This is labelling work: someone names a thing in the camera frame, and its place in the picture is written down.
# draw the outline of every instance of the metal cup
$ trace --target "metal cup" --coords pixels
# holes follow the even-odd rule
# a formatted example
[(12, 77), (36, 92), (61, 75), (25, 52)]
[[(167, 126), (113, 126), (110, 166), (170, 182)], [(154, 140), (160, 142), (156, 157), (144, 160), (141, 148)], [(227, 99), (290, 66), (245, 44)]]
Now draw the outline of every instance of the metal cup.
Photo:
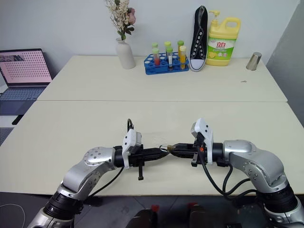
[(252, 57), (250, 58), (249, 62), (247, 63), (246, 68), (248, 70), (256, 70), (257, 69), (256, 67), (257, 67), (261, 57), (262, 57), (261, 53), (254, 52), (252, 54)]

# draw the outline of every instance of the laptop screen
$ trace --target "laptop screen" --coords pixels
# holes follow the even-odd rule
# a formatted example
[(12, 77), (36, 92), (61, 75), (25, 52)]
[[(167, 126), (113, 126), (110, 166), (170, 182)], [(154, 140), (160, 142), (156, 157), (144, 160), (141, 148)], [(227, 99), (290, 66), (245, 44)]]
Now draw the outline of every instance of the laptop screen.
[(43, 86), (52, 81), (41, 49), (0, 51), (0, 71), (8, 86)]

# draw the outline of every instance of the sneaker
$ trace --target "sneaker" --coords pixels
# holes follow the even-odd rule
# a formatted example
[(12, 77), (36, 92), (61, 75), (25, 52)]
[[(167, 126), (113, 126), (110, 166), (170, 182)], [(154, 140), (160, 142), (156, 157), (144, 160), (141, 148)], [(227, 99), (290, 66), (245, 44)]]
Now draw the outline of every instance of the sneaker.
[(190, 68), (200, 71), (207, 58), (207, 22), (208, 12), (206, 7), (200, 6), (194, 14), (193, 40), (190, 49)]

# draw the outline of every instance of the laptop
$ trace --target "laptop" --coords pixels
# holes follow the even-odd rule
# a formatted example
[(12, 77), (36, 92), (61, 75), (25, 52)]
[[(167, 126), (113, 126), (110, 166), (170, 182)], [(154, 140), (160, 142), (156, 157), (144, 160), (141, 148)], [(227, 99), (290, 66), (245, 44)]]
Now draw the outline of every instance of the laptop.
[(0, 51), (0, 72), (8, 87), (0, 115), (24, 115), (52, 81), (41, 49)]

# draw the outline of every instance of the white cable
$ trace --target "white cable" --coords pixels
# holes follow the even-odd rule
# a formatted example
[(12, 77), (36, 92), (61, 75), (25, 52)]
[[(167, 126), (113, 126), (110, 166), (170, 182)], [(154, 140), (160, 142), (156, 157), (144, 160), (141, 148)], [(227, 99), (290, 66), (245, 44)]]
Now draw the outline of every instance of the white cable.
[(23, 212), (23, 224), (22, 224), (22, 227), (21, 227), (21, 228), (23, 228), (23, 227), (24, 227), (24, 223), (25, 223), (25, 212), (24, 212), (23, 207), (21, 207), (21, 206), (18, 205), (18, 204), (8, 203), (8, 204), (3, 204), (3, 205), (1, 205), (0, 208), (5, 207), (5, 206), (9, 206), (9, 205), (12, 205), (12, 206), (16, 206), (16, 207), (21, 208), (21, 210), (22, 210), (22, 212)]

